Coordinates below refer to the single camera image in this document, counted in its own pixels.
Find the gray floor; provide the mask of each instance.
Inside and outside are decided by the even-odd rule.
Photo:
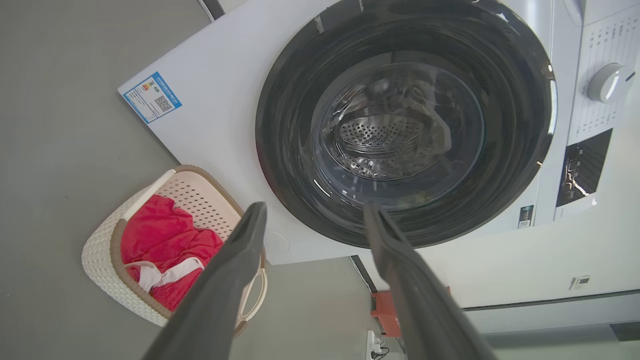
[[[176,165],[116,88],[207,23],[196,0],[0,3],[3,359],[139,359],[158,333],[85,276],[80,253]],[[362,358],[374,324],[348,259],[268,272],[232,358]]]

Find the front-loading washing machine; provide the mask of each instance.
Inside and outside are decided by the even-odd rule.
[[[250,0],[118,91],[180,162],[267,202],[272,264],[370,256],[369,201],[416,247],[518,234],[597,204],[638,9]]]

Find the washing machine door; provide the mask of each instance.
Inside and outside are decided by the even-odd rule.
[[[313,230],[368,247],[377,202],[415,247],[482,226],[533,180],[555,85],[534,33],[492,0],[343,0],[289,42],[262,89],[260,164]]]

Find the white laundry basket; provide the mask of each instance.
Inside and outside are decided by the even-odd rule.
[[[193,216],[195,227],[213,230],[222,241],[226,241],[231,235],[244,212],[206,171],[181,165],[167,171],[153,184],[125,201],[89,237],[82,252],[82,265],[89,278],[127,309],[152,323],[164,326],[173,313],[145,292],[127,273],[120,253],[120,242],[127,221],[153,194],[173,199],[175,207],[182,208]],[[260,263],[255,265],[256,275],[243,291],[236,334],[244,329],[247,321],[256,314],[264,301],[267,291],[265,263],[263,249]],[[253,308],[243,314],[257,276],[262,278],[260,295]]]

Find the red garment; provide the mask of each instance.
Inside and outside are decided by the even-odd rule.
[[[196,257],[204,266],[224,244],[208,229],[193,227],[191,214],[173,208],[172,199],[153,195],[129,219],[120,244],[122,262],[150,261],[161,273],[187,258]],[[139,270],[127,269],[136,281]],[[202,269],[196,269],[176,282],[151,289],[150,294],[167,309],[175,311]]]

